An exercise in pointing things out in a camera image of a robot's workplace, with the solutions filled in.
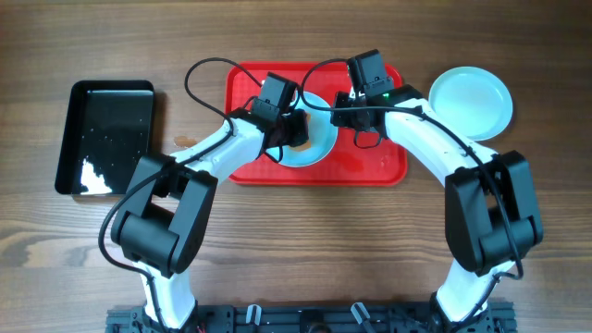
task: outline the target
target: wooden tabletop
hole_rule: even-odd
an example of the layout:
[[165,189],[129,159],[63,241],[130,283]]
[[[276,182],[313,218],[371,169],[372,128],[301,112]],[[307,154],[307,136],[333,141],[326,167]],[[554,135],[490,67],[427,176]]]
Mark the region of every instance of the wooden tabletop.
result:
[[[95,2],[0,5],[0,331],[102,332],[107,309],[144,302],[140,278],[97,249],[114,199],[54,190],[76,81],[151,81],[162,110],[154,141],[169,154],[176,137],[199,141],[221,123],[183,91],[197,60],[320,61],[373,48],[424,93],[458,66],[509,87],[512,123],[484,144],[527,157],[545,239],[524,260],[524,280],[502,282],[494,297],[514,302],[523,332],[592,328],[589,3]],[[191,86],[221,106],[228,70],[204,66]],[[450,261],[443,190],[410,156],[391,188],[224,182],[191,284],[201,304],[427,300]]]

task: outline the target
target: wood grain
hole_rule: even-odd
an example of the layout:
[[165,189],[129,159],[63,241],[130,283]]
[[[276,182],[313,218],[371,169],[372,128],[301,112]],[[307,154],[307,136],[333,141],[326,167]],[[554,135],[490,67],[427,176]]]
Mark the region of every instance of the wood grain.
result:
[[[101,332],[105,312],[143,302],[138,277],[96,247],[114,202],[53,189],[69,90],[84,79],[147,79],[159,90],[156,145],[220,124],[182,89],[208,56],[320,61],[372,48],[427,93],[456,66],[498,75],[515,104],[486,145],[527,156],[545,240],[526,277],[495,297],[520,329],[592,327],[592,7],[580,1],[6,1],[0,5],[0,332]],[[228,68],[191,86],[222,105]],[[445,278],[443,191],[410,157],[393,188],[222,184],[191,266],[203,304],[425,300]],[[173,207],[164,200],[163,205]],[[109,250],[118,255],[112,246]]]

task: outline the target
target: robotic arm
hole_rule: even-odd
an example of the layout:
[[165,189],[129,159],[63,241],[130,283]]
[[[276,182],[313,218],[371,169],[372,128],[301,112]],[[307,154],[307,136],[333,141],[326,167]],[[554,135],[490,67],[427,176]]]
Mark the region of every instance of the robotic arm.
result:
[[[458,142],[429,117],[447,128],[486,166],[501,188],[503,208],[510,217],[510,233],[520,257],[542,241],[542,225],[532,176],[524,158],[516,152],[499,155],[462,136],[438,118],[421,93],[411,86],[395,89],[386,74],[378,51],[348,60],[354,96],[338,92],[331,122],[356,131],[376,131],[414,154],[445,186],[446,239],[454,256],[444,284],[432,295],[430,329],[450,332],[478,319],[496,276],[509,270],[512,257],[500,207],[488,207],[490,189],[482,169]],[[239,167],[257,159],[271,147],[298,146],[308,140],[305,114],[290,108],[295,82],[268,74],[251,112],[233,111],[222,128],[187,150],[171,156],[143,157],[132,177],[129,190],[147,176],[200,153],[233,135],[198,161],[150,183],[119,209],[111,239],[136,267],[154,277],[155,296],[142,277],[147,304],[145,313],[154,323],[158,313],[169,328],[184,331],[196,327],[197,301],[190,288],[187,268],[204,239],[216,186]],[[394,107],[407,112],[389,111]],[[179,199],[176,213],[151,203],[152,195]],[[158,306],[154,308],[153,300]]]

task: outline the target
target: red tray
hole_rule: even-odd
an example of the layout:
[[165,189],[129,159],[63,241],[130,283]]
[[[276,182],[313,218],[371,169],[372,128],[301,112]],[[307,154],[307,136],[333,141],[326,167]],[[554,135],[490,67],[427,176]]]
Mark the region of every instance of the red tray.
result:
[[[258,80],[264,80],[267,72],[274,72],[286,79],[301,82],[304,74],[316,63],[294,62],[245,62],[242,63]],[[402,85],[399,72],[387,65],[387,73],[395,86]],[[323,98],[333,105],[335,94],[349,92],[352,82],[345,64],[328,64],[313,73],[306,82],[306,91]],[[252,95],[259,93],[254,84],[240,69],[228,74],[226,113],[240,107]],[[403,179],[407,172],[407,154],[399,145],[383,141],[376,148],[360,149],[353,144],[354,131],[339,129],[333,150],[321,161],[306,167],[287,167],[272,162],[266,156],[245,165],[229,178],[238,184],[248,185],[300,185],[300,186],[391,186]],[[377,134],[361,133],[361,146],[376,143]]]

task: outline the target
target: wooden table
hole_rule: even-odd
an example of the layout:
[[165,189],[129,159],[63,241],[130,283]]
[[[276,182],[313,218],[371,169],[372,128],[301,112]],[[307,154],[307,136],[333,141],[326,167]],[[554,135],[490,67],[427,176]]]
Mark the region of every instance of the wooden table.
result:
[[[424,93],[463,65],[507,84],[513,122],[485,144],[527,156],[546,234],[524,261],[524,281],[504,281],[494,297],[515,302],[523,332],[592,327],[588,3],[94,2],[0,5],[0,331],[102,332],[107,309],[144,302],[140,278],[97,250],[114,200],[54,190],[72,84],[150,80],[166,111],[154,140],[172,153],[175,137],[200,140],[220,124],[183,91],[195,61],[320,61],[372,48]],[[227,72],[208,65],[191,86],[222,105]],[[451,261],[443,214],[443,190],[412,156],[392,188],[227,181],[191,266],[192,287],[202,304],[426,300]]]

